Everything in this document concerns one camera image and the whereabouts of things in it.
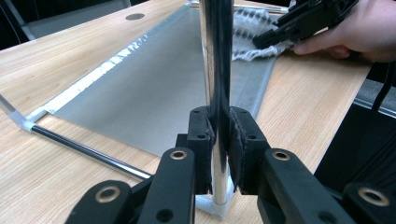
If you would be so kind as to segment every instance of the shiny metal rod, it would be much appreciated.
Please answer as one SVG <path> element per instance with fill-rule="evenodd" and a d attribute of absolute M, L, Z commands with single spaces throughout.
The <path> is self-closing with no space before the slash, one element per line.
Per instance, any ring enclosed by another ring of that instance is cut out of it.
<path fill-rule="evenodd" d="M 213 146 L 213 201 L 227 202 L 230 131 L 230 76 L 233 47 L 233 0 L 202 0 L 201 36 L 205 61 L 207 114 L 216 134 Z"/>

